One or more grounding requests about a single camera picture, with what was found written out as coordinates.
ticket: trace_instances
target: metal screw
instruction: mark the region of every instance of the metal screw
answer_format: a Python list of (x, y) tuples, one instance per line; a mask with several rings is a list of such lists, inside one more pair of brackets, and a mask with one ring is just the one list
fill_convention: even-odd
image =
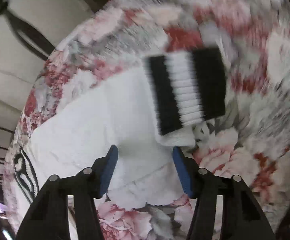
[(58, 179), (58, 176), (53, 174), (48, 178), (50, 181), (56, 181)]
[(198, 173), (201, 174), (201, 175), (206, 175), (207, 174), (207, 170), (205, 168), (200, 168), (198, 170)]
[(85, 168), (83, 169), (83, 173), (88, 175), (88, 174), (91, 174), (93, 172), (92, 168)]
[(239, 175), (234, 175), (232, 178), (234, 179), (234, 181), (241, 181), (241, 177)]

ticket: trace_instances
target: floral bedsheet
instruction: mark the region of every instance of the floral bedsheet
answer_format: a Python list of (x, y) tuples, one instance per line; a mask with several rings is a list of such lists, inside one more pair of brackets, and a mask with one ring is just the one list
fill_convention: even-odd
[[(3, 183), (15, 231), (22, 219), (15, 156), (37, 127), (103, 80), (135, 67), (130, 55), (213, 44), (226, 65), (226, 114), (194, 127), (197, 145), (184, 150), (216, 175), (240, 174), (276, 230), (290, 204), (288, 0), (110, 0), (50, 55), (22, 112)], [(96, 82), (85, 82), (87, 74)], [(132, 210), (107, 197), (97, 209), (105, 239), (154, 240), (184, 239), (194, 207), (183, 195), (169, 205)], [(220, 224), (216, 216), (215, 239)]]

